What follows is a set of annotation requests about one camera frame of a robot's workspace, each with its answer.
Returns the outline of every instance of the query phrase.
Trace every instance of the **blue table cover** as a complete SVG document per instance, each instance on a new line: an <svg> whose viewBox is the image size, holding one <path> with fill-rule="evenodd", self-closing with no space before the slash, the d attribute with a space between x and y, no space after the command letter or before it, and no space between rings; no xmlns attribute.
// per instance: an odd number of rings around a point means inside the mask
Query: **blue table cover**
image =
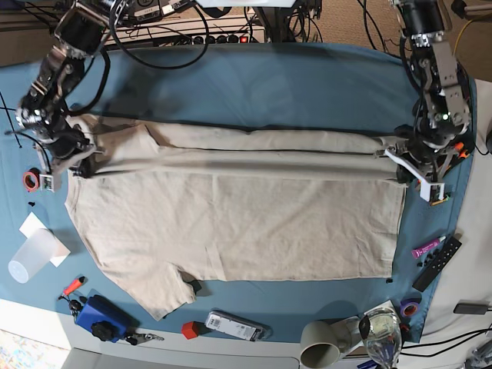
<svg viewBox="0 0 492 369"><path fill-rule="evenodd" d="M138 54L154 63L173 65L192 59L198 48L141 50ZM399 60L349 45L211 45L202 60L177 71L145 68L121 52L111 53L111 63L108 84L94 113L247 130L296 127L389 134L399 125L413 124L411 109L417 100ZM84 105L92 99L102 69L103 62L97 58L69 96L69 104ZM37 74L37 63L0 69L0 92L9 108L16 108ZM6 113L0 113L2 130L9 130ZM80 289L82 294L104 295L141 327L179 332L183 323L204 321L211 309L220 308L269 325L273 334L268 340L279 342L299 342L302 328L310 321L361 314L388 299L398 307L401 299L414 296L411 285L420 268L411 249L453 233L472 163L468 158L446 177L447 191L453 196L442 205L430 207L414 189L407 191L392 283L383 278L205 281L200 282L196 302L155 321L96 268L65 210L66 178L55 194L26 192L22 174L38 166L38 159L29 141L21 138L21 143L19 148L13 136L0 138L0 298L69 314L66 301L57 301L57 297L75 277L84 275L88 282ZM7 263L25 240L18 228L31 211L71 254L59 268L48 265L27 284L19 284L9 275ZM410 321L412 341L420 338L436 286L437 281L421 295L421 309ZM216 332L210 335L227 337Z"/></svg>

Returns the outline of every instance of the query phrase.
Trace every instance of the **red block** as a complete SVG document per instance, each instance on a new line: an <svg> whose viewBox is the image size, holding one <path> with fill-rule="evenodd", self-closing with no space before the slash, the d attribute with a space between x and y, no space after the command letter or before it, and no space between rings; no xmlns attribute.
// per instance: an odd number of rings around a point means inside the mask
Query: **red block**
<svg viewBox="0 0 492 369"><path fill-rule="evenodd" d="M181 328L181 333L186 337L187 340L198 337L199 327L196 321L189 321L183 324Z"/></svg>

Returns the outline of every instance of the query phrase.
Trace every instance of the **folded shirt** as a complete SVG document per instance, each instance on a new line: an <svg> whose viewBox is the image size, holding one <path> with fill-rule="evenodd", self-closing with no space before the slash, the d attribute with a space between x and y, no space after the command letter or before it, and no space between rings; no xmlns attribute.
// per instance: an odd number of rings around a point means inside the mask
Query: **folded shirt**
<svg viewBox="0 0 492 369"><path fill-rule="evenodd" d="M394 137L71 124L99 130L105 153L92 178L69 176L68 213L102 272L156 320L194 301L193 279L391 276L405 187L374 153Z"/></svg>

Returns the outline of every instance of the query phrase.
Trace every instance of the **white paper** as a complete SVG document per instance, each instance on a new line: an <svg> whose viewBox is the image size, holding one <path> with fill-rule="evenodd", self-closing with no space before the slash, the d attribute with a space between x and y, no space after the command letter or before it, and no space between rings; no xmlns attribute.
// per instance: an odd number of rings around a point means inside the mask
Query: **white paper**
<svg viewBox="0 0 492 369"><path fill-rule="evenodd" d="M21 227L19 228L20 232L27 238L31 237L32 234L38 229L48 230L34 213L29 214L24 223L22 223ZM67 258L68 254L70 254L70 250L68 250L65 245L56 238L54 234L53 237L55 237L56 242L58 243L58 250L56 251L55 256L50 260L50 262L54 266L58 267L62 263L62 261Z"/></svg>

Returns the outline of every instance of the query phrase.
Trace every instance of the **black wire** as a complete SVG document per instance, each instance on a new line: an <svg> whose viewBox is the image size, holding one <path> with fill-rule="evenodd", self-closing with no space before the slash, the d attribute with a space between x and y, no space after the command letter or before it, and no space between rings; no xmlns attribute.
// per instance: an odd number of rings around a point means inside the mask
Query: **black wire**
<svg viewBox="0 0 492 369"><path fill-rule="evenodd" d="M386 42L390 42L391 44L398 46L398 47L400 46L400 44L397 44L395 41L393 41L392 38L388 38L387 40L384 40L384 43L386 43ZM407 50L408 52L412 51L411 48L405 48L405 50Z"/></svg>
<svg viewBox="0 0 492 369"><path fill-rule="evenodd" d="M304 18L304 12L300 9L299 12L300 12L299 23L301 24L302 42L307 42L308 40L306 40L306 19Z"/></svg>
<svg viewBox="0 0 492 369"><path fill-rule="evenodd" d="M198 60L201 59L201 57L205 54L205 52L207 51L208 49L208 36L210 35L210 30L208 29L208 24L207 24L207 20L205 19L205 17L203 16L203 14L200 12L200 10L198 9L198 7L196 5L193 6L194 10L198 13L198 15L200 15L200 18L201 20L203 21L203 24L205 26L205 43L204 43L204 47L203 49L201 50L201 53L200 55L198 55L195 59L193 59L192 61L189 61L188 63L185 63L185 64L182 64L182 65L170 65L170 66L167 66L167 65L153 65L153 64L150 64L150 63L147 63L146 61L140 59L138 56L132 54L120 41L120 39L118 38L118 35L116 33L116 29L115 29L115 21L116 21L116 10L119 8L119 5L121 4L123 0L116 0L116 3L113 5L113 9L111 10L110 12L110 15L109 15L109 31L111 33L111 36L113 38L113 40L115 41L116 45L127 55L129 56L130 58L132 58L133 60L135 60L137 63L139 64L142 64L146 67L149 67L149 68L153 68L153 69L160 69L160 70L173 70L173 69L180 69L180 68L185 68L185 67L188 67L189 65L192 65L194 63L196 63Z"/></svg>
<svg viewBox="0 0 492 369"><path fill-rule="evenodd" d="M407 78L410 81L410 84L412 85L412 87L415 89L415 91L420 91L421 87L415 81L414 75L412 74L410 66L407 63L407 57L405 56L405 42L406 42L406 40L407 40L407 38L404 35L401 35L401 37L400 37L400 59L401 59L401 63L403 64L403 68L405 70L405 73L407 74Z"/></svg>
<svg viewBox="0 0 492 369"><path fill-rule="evenodd" d="M311 22L309 22L309 12L306 13L307 18L307 42L309 42L309 35L311 34Z"/></svg>
<svg viewBox="0 0 492 369"><path fill-rule="evenodd" d="M363 4L362 8L363 8L362 11L363 11L363 18L364 18L364 28L366 30L367 38L369 39L369 42L371 43L371 47L374 50L377 50L376 45L372 41L371 33L369 32L369 27L367 26L367 0L364 0L364 4Z"/></svg>
<svg viewBox="0 0 492 369"><path fill-rule="evenodd" d="M464 340L462 340L462 341L458 342L457 344L454 344L453 346L450 346L450 347L445 348L445 349L443 349L443 350L441 350L441 351L438 351L438 352L434 352L433 354L429 354L429 355L422 355L422 354L408 354L408 353L406 353L406 352L402 352L402 353L401 353L401 355L404 355L404 356L412 356L412 357L434 357L434 356L437 356L437 355L441 355L441 354L443 354L444 352L448 352L449 350L452 350L452 349L454 349L455 347L458 347L458 346L460 346L461 344L464 344L465 342L468 342L469 340L471 340L471 339L473 339L473 338L475 338L475 337L478 337L478 336L480 336L480 335L481 335L481 334L483 334L483 333L484 333L484 332L480 332L480 333L478 333L478 334L475 334L475 335L473 335L473 336L471 336L471 337L469 337L469 338L466 338L466 339L464 339ZM413 347L422 347L422 346L418 345L418 346L410 346L410 347L405 347L405 348L413 348Z"/></svg>
<svg viewBox="0 0 492 369"><path fill-rule="evenodd" d="M300 23L299 21L299 13L297 13L295 15L296 19L295 19L295 23L294 23L294 26L292 27L292 29L295 31L295 28L298 26L298 23ZM299 32L297 34L294 35L294 37L299 37L302 33L302 28L299 28Z"/></svg>
<svg viewBox="0 0 492 369"><path fill-rule="evenodd" d="M460 338L469 336L471 334L482 334L482 333L487 333L492 331L492 328L484 328L484 329L477 329L476 331L470 331L467 333L460 334L459 336L449 338L445 341L440 341L440 342L432 342L430 344L414 344L412 346L405 346L402 348L402 350L407 350L411 348L421 348L421 347L430 347L430 346L439 346L440 344L449 344L450 342L453 342L455 340L459 340Z"/></svg>
<svg viewBox="0 0 492 369"><path fill-rule="evenodd" d="M467 72L467 70L464 68L464 66L463 66L460 62L458 62L457 64L458 64L458 71L460 71L460 70L461 70L461 71L463 72L463 74L464 74L465 81L466 81L466 82L467 82L467 84L468 84L469 95L470 95L470 97L469 97L469 98L471 98L471 92L470 92L470 78L468 77L468 72ZM470 111L472 111L472 112L473 112L473 108L474 108L474 106L473 106L472 104L469 104L469 108L470 108ZM477 146L477 142L475 141L475 137L474 137L474 123L473 123L473 122L471 122L471 128L470 128L470 131L471 131L471 138L472 138L472 140L473 140L473 142L474 142L474 147L475 147L475 150L477 150L477 151L478 151L478 153L479 153L480 155L482 155L482 156L487 156L487 155L489 155L489 154L490 154L490 151L489 151L488 149L487 149L487 152L482 152L482 151L478 148L478 146Z"/></svg>
<svg viewBox="0 0 492 369"><path fill-rule="evenodd" d="M475 141L474 141L474 146L475 146L475 150L477 150L477 151L478 151L478 153L479 153L480 155L482 155L482 156L487 156L487 155L489 155L489 154L490 154L490 151L488 151L488 150L487 150L487 152L482 152L482 151L480 151L480 149L478 148L478 146L477 146L477 144L475 143Z"/></svg>
<svg viewBox="0 0 492 369"><path fill-rule="evenodd" d="M72 117L77 117L79 115L82 115L82 114L85 114L85 113L89 113L90 110L92 110L92 108L95 107L95 105L101 99L102 93L104 92L105 87L106 87L106 82L108 81L109 70L111 68L111 59L109 58L108 52L102 48L101 49L101 54L102 54L102 58L105 61L105 70L103 71L102 78L101 78L101 83L99 84L99 88L98 88L98 91L95 94L95 97L92 99L91 102L89 102L83 108L80 108L80 109L75 110L75 111L68 110L67 111L68 115L70 115Z"/></svg>
<svg viewBox="0 0 492 369"><path fill-rule="evenodd" d="M92 58L91 62L89 63L89 66L87 67L87 69L85 69L85 72L82 75L81 80L84 79L84 77L89 73L89 71L91 70L93 64L94 64L94 58Z"/></svg>
<svg viewBox="0 0 492 369"><path fill-rule="evenodd" d="M26 4L29 4L29 5L30 5L30 6L32 6L33 8L38 9L40 12L42 12L42 13L46 14L48 17L51 17L51 18L53 18L53 19L56 19L57 21L60 21L60 18L59 18L59 17L57 17L56 15L54 15L53 13L51 13L51 12L47 12L46 10L43 10L43 9L39 8L37 5L34 5L34 4L32 4L31 2L27 2Z"/></svg>
<svg viewBox="0 0 492 369"><path fill-rule="evenodd" d="M181 37L185 37L185 38L188 38L188 39L190 39L190 40L193 40L193 38L192 38L192 37L190 37L189 35L186 35L186 34L185 34L185 33L183 33L183 32L176 31L176 30L174 30L174 29L172 29L172 28L165 27L165 26L163 26L163 25L153 25L153 26L135 26L135 27L131 27L131 29L129 29L129 30L127 30L127 31L125 31L125 33L126 33L126 34L128 35L128 37L131 39L131 38L133 37L133 36L131 35L133 32L135 32L135 31L137 31L137 32L138 32L138 31L140 31L141 29L147 29L147 30L149 30L149 31L150 31L150 28L160 28L160 29L165 29L165 30L167 30L167 31L174 32L174 33L176 33L176 34L180 35Z"/></svg>
<svg viewBox="0 0 492 369"><path fill-rule="evenodd" d="M257 12L261 15L261 19L264 22L263 26L265 28L265 31L267 32L267 35L271 38L271 26L270 26L270 22L268 21L268 18L266 16L266 14L264 13L263 7L258 7L257 8Z"/></svg>
<svg viewBox="0 0 492 369"><path fill-rule="evenodd" d="M12 4L18 5L18 3L15 0L10 0L10 2ZM27 8L21 8L21 9L22 10L25 10L27 13L29 13L30 15L32 15L34 18L38 19L41 23L44 23L45 25L47 25L48 26L48 30L50 31L50 33L52 32L53 27L52 27L52 24L49 21L47 21L46 19L44 19L43 17L41 17L39 15L36 15L35 13L31 12Z"/></svg>
<svg viewBox="0 0 492 369"><path fill-rule="evenodd" d="M241 26L241 28L239 28L237 31L233 31L233 32L227 32L223 28L221 28L220 26L218 26L216 24L214 24L214 26L217 27L218 29L220 29L221 31L223 31L227 36L230 36L230 35L235 35L236 33L243 31L248 26L248 22L246 22L245 25Z"/></svg>
<svg viewBox="0 0 492 369"><path fill-rule="evenodd" d="M5 135L9 136L9 135L13 135L14 132L6 132ZM30 135L27 135L26 133L24 132L19 132L19 131L16 131L15 133L16 135L19 135L19 136L22 136L22 137L26 137L28 138L29 140L33 141L37 146L39 146L39 148L41 149L41 151L43 152L43 155L45 156L45 159L46 159L46 164L48 165L48 171L49 173L52 172L52 166L49 164L49 157L48 157L48 153L46 152L45 148L43 148L43 146L41 145L41 143L36 140L34 137L31 137Z"/></svg>
<svg viewBox="0 0 492 369"><path fill-rule="evenodd" d="M371 13L367 10L367 7L364 7L364 4L362 4L361 0L357 0L357 2L359 3L359 5L361 6L362 8L362 11L364 12L364 14L369 17L369 20L371 20L374 28L376 28L376 32L377 32L377 36L379 37L380 41L381 41L381 44L383 45L383 49L387 52L387 48L386 48L386 44L384 43L384 38L383 38L383 35L381 34L381 31L379 30L379 27L377 26L377 23L376 21L374 20L374 18L372 18L372 15ZM369 39L371 39L371 34L368 33L368 30L366 31L367 32L367 37Z"/></svg>
<svg viewBox="0 0 492 369"><path fill-rule="evenodd" d="M314 27L316 27L317 33L320 35L320 40L321 40L321 42L323 42L323 35L321 34L320 28L317 26L317 24L314 21L314 19L311 18L311 17L309 17L309 22L311 22L314 25Z"/></svg>
<svg viewBox="0 0 492 369"><path fill-rule="evenodd" d="M421 88L421 92L419 93L418 96L418 108L417 111L415 112L415 118L414 118L414 135L417 136L417 121L418 117L421 114L421 109L422 109L422 103L424 102L424 96L423 96L423 88Z"/></svg>
<svg viewBox="0 0 492 369"><path fill-rule="evenodd" d="M15 130L14 129L14 123L12 123L12 118L10 118L10 114L8 113L9 108L7 108L7 105L5 103L5 99L3 98L3 94L1 91L0 91L0 98L2 99L3 109L4 109L5 113L7 114L7 119L8 119L8 122L10 123L10 127L12 128L12 131L14 131ZM17 134L14 134L14 135L15 135L15 140L17 141L18 148L22 148L21 142L18 140Z"/></svg>
<svg viewBox="0 0 492 369"><path fill-rule="evenodd" d="M244 10L244 17L246 18L246 21L248 22L248 25L249 25L249 42L251 43L251 40L255 40L256 42L258 42L258 40L256 38L253 37L253 24L252 24L252 18L249 19L248 17L248 10L247 10L248 7L244 7L243 10Z"/></svg>

